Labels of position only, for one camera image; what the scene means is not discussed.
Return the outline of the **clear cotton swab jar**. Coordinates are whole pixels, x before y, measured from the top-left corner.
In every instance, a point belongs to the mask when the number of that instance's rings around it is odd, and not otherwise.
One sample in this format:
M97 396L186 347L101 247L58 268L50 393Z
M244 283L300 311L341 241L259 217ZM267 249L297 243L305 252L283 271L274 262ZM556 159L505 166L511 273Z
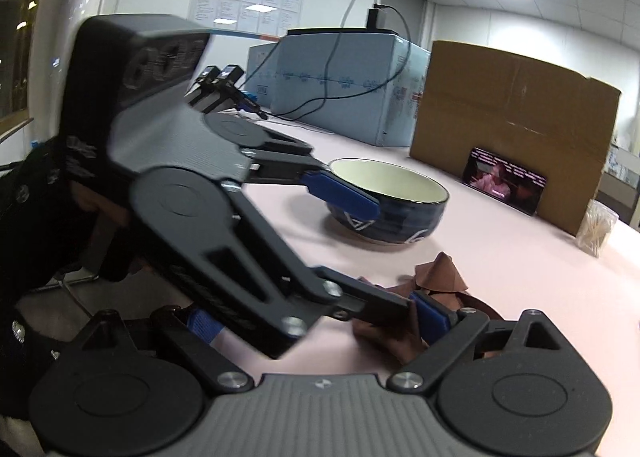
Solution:
M618 221L618 214L597 200L591 200L575 237L576 246L599 258Z

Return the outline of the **white floor air conditioner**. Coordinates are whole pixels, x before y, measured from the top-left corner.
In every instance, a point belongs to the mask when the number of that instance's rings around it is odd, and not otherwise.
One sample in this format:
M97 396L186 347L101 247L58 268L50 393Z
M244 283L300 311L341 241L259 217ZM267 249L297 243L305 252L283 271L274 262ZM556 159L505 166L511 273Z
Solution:
M62 95L64 77L79 26L86 18L99 15L103 5L103 0L62 0L51 62L51 89L54 96Z

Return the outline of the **smartphone playing video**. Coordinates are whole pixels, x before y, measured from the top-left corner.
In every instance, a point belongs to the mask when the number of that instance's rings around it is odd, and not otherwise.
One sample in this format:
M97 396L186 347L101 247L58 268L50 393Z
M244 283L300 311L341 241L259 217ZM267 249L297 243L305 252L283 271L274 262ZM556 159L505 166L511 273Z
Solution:
M528 216L537 213L547 185L544 176L480 147L470 151L462 182Z

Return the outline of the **black clamp tool pile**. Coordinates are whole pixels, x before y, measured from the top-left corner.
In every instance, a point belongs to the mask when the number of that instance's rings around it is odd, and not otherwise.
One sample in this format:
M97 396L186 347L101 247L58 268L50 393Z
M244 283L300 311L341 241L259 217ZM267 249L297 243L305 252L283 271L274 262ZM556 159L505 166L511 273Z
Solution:
M202 113L239 110L267 119L268 115L254 100L240 90L236 83L245 74L240 65L229 64L224 69L208 65L195 78L184 95L186 102Z

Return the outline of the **large brown cardboard box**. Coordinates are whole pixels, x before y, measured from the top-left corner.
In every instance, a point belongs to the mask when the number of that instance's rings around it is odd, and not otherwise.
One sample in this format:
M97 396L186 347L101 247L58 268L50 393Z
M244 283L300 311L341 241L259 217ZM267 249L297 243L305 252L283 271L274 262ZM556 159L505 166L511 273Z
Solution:
M412 158L462 176L485 148L545 177L537 214L574 235L597 194L620 90L528 56L437 40Z

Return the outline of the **brown cleaning cloth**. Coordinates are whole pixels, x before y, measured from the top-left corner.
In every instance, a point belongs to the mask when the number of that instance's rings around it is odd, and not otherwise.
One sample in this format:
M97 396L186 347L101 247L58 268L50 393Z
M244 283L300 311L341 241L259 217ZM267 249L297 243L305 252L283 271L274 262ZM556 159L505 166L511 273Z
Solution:
M378 326L354 319L352 333L358 341L396 359L399 365L410 363L448 333L454 326L454 314L464 307L503 321L490 305L469 294L454 260L445 252L439 252L431 262L417 265L413 277L405 277L387 291L411 302L408 326L394 337Z

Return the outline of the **dark blue ceramic bowl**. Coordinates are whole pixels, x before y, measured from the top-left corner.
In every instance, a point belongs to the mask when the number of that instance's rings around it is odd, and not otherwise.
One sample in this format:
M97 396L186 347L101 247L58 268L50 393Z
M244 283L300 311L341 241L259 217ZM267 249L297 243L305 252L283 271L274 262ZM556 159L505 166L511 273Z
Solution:
M407 168L363 158L338 158L329 163L337 176L378 199L376 220L362 221L332 205L337 223L375 243L409 245L431 236L442 217L449 192L437 181Z

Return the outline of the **light blue printed carton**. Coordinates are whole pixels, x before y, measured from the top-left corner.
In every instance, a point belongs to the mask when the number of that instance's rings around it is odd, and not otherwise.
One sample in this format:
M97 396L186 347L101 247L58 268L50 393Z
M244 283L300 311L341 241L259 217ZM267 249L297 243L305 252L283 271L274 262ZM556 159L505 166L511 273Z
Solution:
M247 58L246 91L285 120L363 143L410 145L431 53L394 32L299 29Z

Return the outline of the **black power adapter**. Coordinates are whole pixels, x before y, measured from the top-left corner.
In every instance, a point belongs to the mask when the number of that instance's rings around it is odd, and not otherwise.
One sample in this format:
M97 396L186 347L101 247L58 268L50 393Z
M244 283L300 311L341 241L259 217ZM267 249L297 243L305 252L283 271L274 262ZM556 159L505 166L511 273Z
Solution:
M366 29L368 32L390 32L386 25L387 8L375 3L368 9Z

